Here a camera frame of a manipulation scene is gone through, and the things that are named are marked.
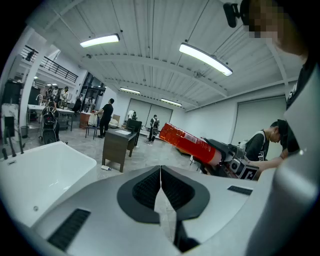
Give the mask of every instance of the white table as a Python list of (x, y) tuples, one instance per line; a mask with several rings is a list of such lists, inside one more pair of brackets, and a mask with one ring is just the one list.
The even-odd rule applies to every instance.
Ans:
[[(27, 110), (27, 125), (29, 126), (30, 123), (30, 114), (31, 111), (35, 111), (37, 114), (39, 114), (39, 123), (40, 123), (40, 117), (42, 114), (42, 111), (45, 109), (45, 106), (40, 106), (40, 105), (30, 105), (28, 104), (28, 110)], [(62, 120), (62, 122), (67, 122), (67, 124), (65, 125), (60, 125), (60, 127), (68, 127), (70, 126), (70, 131), (72, 132), (72, 125), (74, 122), (74, 115), (75, 112), (69, 109), (62, 109), (62, 108), (57, 108), (57, 110), (59, 111), (59, 114), (62, 115), (66, 115), (66, 116), (71, 116), (71, 119), (67, 119), (67, 120)]]

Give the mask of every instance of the dark wooden podium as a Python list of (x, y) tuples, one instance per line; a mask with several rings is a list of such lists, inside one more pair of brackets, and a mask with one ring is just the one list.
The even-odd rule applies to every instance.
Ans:
[(132, 155), (132, 150), (135, 147), (137, 133), (130, 133), (128, 135), (121, 134), (117, 131), (126, 131), (121, 128), (118, 129), (108, 129), (105, 132), (104, 144), (103, 144), (103, 153), (102, 153), (102, 165), (105, 165), (106, 159), (119, 163), (120, 172), (124, 171), (124, 164), (126, 158), (127, 150), (130, 151), (129, 157)]

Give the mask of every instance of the white panel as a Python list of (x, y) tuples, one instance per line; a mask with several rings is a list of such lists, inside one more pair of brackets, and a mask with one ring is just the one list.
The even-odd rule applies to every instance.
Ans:
[[(285, 97), (240, 103), (232, 144), (238, 145), (238, 142), (249, 140), (257, 131), (269, 128), (278, 119), (283, 120), (285, 111)], [(280, 143), (270, 142), (266, 158), (271, 160), (278, 157), (281, 152)]]
[(125, 120), (128, 120), (128, 112), (130, 110), (134, 110), (136, 112), (136, 116), (138, 118), (137, 121), (141, 121), (142, 125), (145, 126), (147, 123), (150, 108), (151, 108), (150, 103), (132, 98), (130, 101), (126, 116), (125, 116)]
[(148, 127), (150, 126), (150, 121), (154, 117), (154, 115), (156, 115), (156, 117), (159, 119), (158, 130), (161, 131), (165, 123), (170, 123), (172, 109), (152, 104), (150, 109), (150, 114), (148, 117), (148, 123), (147, 123)]

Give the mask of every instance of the white ceiling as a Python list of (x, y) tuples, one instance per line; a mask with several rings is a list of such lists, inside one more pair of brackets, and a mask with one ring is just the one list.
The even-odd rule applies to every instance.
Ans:
[[(55, 46), (111, 89), (138, 89), (143, 97), (176, 101), (187, 110), (288, 84), (302, 66), (298, 57), (250, 38), (240, 21), (230, 28), (219, 0), (47, 0), (27, 23), (45, 38), (58, 32)], [(114, 33), (117, 43), (80, 46)], [(179, 52), (185, 40), (228, 63), (233, 74)]]

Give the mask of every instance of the chair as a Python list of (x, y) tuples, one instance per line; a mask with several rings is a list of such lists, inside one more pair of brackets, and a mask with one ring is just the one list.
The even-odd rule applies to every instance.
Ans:
[(95, 139), (95, 137), (97, 137), (97, 130), (100, 130), (99, 124), (100, 124), (100, 118), (98, 116), (97, 121), (96, 121), (96, 126), (87, 125), (85, 127), (85, 138), (87, 138), (87, 134), (89, 135), (89, 130), (93, 129), (94, 130), (93, 131), (93, 139)]

